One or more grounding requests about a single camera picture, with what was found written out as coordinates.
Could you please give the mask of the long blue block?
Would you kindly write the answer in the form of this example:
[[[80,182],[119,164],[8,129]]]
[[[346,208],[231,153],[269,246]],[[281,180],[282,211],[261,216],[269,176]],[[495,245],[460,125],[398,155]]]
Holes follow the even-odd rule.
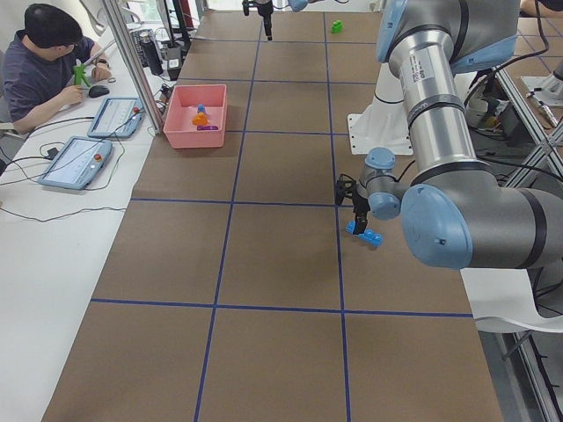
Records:
[[[384,240],[381,234],[376,233],[372,229],[365,229],[363,233],[355,234],[355,222],[348,222],[345,230],[347,233],[375,247],[379,247]]]

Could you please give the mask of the green block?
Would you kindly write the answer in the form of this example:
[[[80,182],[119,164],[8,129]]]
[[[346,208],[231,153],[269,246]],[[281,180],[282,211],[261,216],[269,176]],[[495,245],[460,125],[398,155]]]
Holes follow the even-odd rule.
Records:
[[[332,22],[331,33],[333,34],[340,33],[342,29],[343,29],[343,23],[341,20],[337,19]]]

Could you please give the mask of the orange block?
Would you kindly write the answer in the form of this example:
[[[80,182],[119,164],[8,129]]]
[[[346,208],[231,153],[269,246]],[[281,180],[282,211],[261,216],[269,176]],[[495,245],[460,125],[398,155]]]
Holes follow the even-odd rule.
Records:
[[[208,125],[208,116],[207,114],[197,113],[192,118],[192,124],[195,126],[205,126]]]

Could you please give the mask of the pink plastic box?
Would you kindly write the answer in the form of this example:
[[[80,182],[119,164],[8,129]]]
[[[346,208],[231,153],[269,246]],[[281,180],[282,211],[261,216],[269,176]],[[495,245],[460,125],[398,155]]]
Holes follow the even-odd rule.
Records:
[[[225,84],[176,85],[164,133],[174,149],[220,148],[227,117]]]

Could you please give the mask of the black water bottle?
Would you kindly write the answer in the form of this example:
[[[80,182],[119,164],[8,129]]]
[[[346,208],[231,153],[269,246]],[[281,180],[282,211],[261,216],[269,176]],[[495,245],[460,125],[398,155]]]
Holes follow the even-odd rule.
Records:
[[[148,32],[140,33],[140,47],[145,55],[152,75],[161,76],[163,68],[156,45]]]

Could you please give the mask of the far teach pendant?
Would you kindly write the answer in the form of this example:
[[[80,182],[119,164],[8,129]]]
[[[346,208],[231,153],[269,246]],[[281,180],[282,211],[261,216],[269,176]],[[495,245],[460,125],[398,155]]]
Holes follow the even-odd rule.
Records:
[[[143,104],[135,97],[110,97],[102,101],[87,135],[91,138],[129,138],[140,127]]]

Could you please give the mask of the teach pendant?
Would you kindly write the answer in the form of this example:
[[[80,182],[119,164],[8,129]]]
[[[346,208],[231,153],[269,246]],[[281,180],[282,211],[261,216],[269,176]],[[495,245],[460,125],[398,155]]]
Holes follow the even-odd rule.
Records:
[[[37,182],[43,186],[83,190],[96,177],[113,153],[109,140],[71,137]]]
[[[110,97],[102,101],[87,135],[91,138],[129,138],[140,127],[143,104],[135,97]]]

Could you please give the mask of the black computer mouse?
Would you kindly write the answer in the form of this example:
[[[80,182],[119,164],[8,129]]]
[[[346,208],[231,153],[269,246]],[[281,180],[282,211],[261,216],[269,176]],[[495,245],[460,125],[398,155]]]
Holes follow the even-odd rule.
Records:
[[[100,98],[102,96],[107,95],[109,92],[110,92],[109,89],[104,85],[93,85],[88,90],[88,96],[90,98]]]

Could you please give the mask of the seated person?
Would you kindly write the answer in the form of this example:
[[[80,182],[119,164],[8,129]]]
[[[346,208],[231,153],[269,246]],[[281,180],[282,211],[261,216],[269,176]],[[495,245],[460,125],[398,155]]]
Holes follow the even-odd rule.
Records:
[[[50,4],[32,4],[25,28],[15,33],[4,56],[5,101],[14,129],[27,134],[66,106],[84,99],[81,86],[71,85],[77,62],[100,50],[83,36],[78,22]]]

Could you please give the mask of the near teach pendant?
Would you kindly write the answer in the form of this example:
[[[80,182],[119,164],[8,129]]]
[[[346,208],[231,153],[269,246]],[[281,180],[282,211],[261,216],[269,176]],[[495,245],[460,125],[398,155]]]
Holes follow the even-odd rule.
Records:
[[[37,182],[43,186],[83,190],[96,177],[113,153],[109,140],[71,137]]]

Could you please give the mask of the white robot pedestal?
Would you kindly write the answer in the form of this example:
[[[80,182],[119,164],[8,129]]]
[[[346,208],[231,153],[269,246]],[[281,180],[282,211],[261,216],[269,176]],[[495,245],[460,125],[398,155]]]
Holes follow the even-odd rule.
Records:
[[[401,83],[387,63],[379,70],[372,102],[362,113],[349,114],[347,124],[353,155],[366,155],[376,147],[387,148],[400,156],[413,154]]]

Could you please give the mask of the aluminium frame post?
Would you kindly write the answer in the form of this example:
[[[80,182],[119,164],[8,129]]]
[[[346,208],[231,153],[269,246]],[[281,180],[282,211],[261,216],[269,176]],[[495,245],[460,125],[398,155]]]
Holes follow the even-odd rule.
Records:
[[[122,17],[121,7],[116,0],[102,0],[101,3],[117,47],[121,52],[121,57],[133,80],[137,94],[143,103],[145,114],[150,119],[154,132],[160,134],[164,127],[163,116],[158,110],[157,102],[153,97],[149,81],[145,76],[143,66],[137,56],[134,42],[129,35],[127,24]]]

